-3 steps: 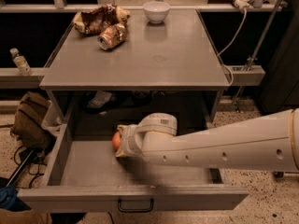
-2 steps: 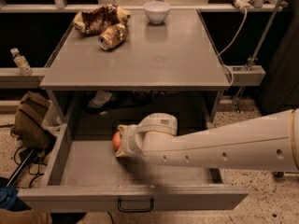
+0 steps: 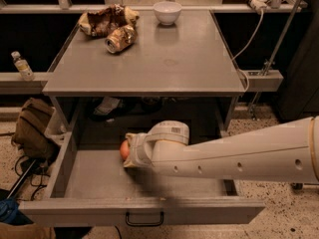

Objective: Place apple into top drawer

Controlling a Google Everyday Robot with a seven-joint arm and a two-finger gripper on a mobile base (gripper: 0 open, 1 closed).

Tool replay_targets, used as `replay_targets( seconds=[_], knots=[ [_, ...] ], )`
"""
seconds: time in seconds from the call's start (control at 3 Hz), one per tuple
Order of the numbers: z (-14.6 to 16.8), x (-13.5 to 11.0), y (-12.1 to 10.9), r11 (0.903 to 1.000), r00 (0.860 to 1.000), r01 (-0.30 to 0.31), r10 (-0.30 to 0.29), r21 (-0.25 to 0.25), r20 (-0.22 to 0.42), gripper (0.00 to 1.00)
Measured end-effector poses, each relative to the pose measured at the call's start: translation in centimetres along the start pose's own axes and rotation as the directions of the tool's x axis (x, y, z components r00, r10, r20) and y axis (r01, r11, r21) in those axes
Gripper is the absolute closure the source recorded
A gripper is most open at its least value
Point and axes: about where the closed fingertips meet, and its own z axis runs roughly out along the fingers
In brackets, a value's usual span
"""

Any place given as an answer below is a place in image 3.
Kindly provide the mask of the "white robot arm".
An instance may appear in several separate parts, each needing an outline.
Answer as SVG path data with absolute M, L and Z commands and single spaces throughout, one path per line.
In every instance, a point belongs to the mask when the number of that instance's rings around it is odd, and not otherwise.
M 319 118 L 189 144 L 189 127 L 164 120 L 147 133 L 128 133 L 125 167 L 166 176 L 319 182 Z

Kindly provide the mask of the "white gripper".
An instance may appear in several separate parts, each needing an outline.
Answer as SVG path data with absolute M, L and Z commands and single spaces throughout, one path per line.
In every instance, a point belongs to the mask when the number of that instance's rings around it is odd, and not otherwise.
M 188 145 L 189 127 L 180 121 L 164 120 L 154 125 L 149 132 L 128 132 L 126 140 L 131 143 L 131 160 L 124 162 L 124 168 L 148 167 L 154 159 L 157 143 Z

